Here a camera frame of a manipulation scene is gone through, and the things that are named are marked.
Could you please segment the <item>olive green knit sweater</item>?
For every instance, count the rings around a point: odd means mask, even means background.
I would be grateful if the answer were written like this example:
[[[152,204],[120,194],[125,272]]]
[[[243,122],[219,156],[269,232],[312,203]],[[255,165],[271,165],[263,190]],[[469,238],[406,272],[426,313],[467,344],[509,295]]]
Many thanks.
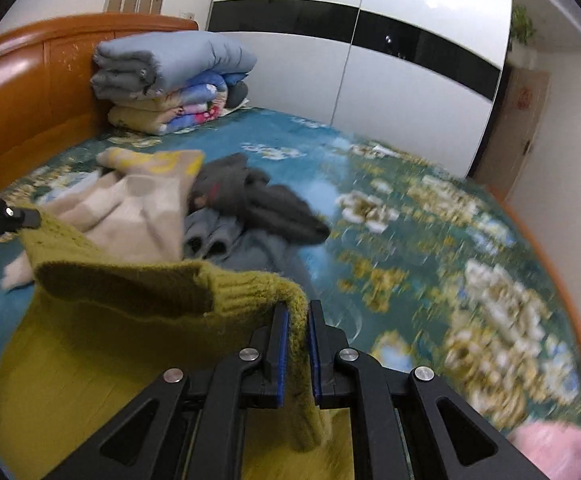
[[[279,302],[290,314],[285,402],[248,422],[244,473],[325,474],[331,423],[309,401],[296,283],[204,260],[124,263],[50,214],[19,237],[34,291],[0,359],[0,459],[16,478],[43,477],[168,368],[202,370],[239,349]]]

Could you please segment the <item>orange wooden headboard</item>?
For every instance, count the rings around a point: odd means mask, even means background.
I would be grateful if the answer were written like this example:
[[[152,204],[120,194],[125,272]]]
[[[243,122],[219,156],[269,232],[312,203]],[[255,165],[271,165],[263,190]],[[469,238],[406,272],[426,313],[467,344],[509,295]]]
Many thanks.
[[[63,16],[0,36],[0,191],[53,156],[103,133],[109,103],[90,85],[102,41],[195,30],[193,20],[152,14]]]

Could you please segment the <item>beige fluffy garment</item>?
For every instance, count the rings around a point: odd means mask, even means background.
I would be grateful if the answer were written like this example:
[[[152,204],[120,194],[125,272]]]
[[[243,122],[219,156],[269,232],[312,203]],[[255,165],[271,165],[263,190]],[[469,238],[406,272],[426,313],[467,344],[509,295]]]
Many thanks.
[[[107,148],[96,156],[100,175],[41,206],[125,262],[183,258],[188,195],[202,169],[198,150],[138,153]]]

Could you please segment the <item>pink sleeve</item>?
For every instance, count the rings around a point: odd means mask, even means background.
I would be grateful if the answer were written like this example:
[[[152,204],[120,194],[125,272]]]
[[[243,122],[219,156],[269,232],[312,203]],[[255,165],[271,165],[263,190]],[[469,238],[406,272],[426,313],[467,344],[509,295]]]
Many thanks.
[[[564,422],[529,422],[507,437],[550,479],[581,479],[581,427]]]

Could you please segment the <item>teal floral bed blanket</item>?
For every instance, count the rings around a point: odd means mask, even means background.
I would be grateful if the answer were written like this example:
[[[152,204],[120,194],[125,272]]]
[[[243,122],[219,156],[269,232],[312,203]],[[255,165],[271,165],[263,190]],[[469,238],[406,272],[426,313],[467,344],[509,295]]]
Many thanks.
[[[354,347],[407,372],[441,373],[496,428],[581,427],[581,346],[571,310],[533,246],[479,185],[375,141],[273,110],[245,108],[197,128],[108,130],[12,183],[42,206],[89,186],[107,148],[247,156],[330,228],[297,245],[328,322]],[[0,359],[31,304],[20,237],[0,238]]]

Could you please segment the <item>grey sweatshirt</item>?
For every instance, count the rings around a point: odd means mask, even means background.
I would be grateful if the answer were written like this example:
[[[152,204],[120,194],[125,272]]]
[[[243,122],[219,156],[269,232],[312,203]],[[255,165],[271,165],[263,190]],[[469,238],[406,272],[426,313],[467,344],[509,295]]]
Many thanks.
[[[246,229],[234,217],[220,216],[209,208],[185,218],[183,254],[204,259],[237,272],[264,271],[297,283],[307,299],[319,298],[299,249],[283,237],[263,229]]]

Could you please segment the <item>light blue folded quilt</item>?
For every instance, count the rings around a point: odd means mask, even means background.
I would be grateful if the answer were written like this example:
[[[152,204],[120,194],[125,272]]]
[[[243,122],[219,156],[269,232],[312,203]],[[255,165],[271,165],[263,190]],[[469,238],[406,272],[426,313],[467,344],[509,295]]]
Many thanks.
[[[257,57],[236,39],[200,30],[146,32],[97,44],[91,86],[101,100],[160,98],[201,73],[247,74]]]

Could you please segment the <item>colourful folded blanket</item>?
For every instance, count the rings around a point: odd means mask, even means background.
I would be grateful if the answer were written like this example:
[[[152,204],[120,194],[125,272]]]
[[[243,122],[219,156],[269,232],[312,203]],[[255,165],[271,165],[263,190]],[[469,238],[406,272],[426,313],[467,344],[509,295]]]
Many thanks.
[[[116,128],[153,136],[213,122],[245,103],[246,78],[246,74],[219,75],[206,70],[166,96],[115,101],[108,112],[108,122]]]

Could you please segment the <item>dark black garment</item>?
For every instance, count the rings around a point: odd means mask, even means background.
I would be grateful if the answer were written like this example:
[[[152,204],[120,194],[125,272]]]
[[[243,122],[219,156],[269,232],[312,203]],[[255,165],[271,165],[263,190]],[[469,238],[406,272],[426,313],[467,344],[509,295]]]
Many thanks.
[[[236,218],[247,229],[266,230],[291,244],[324,243],[330,228],[310,206],[247,162],[246,155],[235,153],[202,166],[188,197],[191,211],[209,208]]]

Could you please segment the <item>wooden picture frames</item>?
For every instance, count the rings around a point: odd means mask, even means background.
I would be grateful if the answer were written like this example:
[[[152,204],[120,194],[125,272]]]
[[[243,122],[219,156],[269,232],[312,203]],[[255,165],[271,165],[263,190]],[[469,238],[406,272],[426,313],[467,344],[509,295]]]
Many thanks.
[[[105,13],[160,15],[164,0],[105,0]]]

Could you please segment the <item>brown room door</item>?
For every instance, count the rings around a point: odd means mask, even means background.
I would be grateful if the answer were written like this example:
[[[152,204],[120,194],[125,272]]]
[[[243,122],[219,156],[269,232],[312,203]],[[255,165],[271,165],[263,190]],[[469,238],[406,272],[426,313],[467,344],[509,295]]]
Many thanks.
[[[500,200],[514,189],[545,110],[551,75],[544,70],[506,66],[505,92],[473,180]]]

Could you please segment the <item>white black wardrobe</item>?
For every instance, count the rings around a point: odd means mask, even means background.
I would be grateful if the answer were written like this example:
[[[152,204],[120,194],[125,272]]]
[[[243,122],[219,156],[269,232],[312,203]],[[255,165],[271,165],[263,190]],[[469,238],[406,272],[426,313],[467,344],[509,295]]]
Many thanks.
[[[325,122],[464,177],[503,72],[513,0],[212,0],[258,62],[252,104]]]

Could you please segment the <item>green potted plant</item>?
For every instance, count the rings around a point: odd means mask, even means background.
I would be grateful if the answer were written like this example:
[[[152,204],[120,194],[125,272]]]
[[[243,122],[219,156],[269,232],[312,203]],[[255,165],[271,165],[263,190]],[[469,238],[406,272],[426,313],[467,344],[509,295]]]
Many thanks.
[[[508,50],[513,50],[515,44],[528,47],[536,32],[527,8],[522,4],[514,3],[511,8]]]

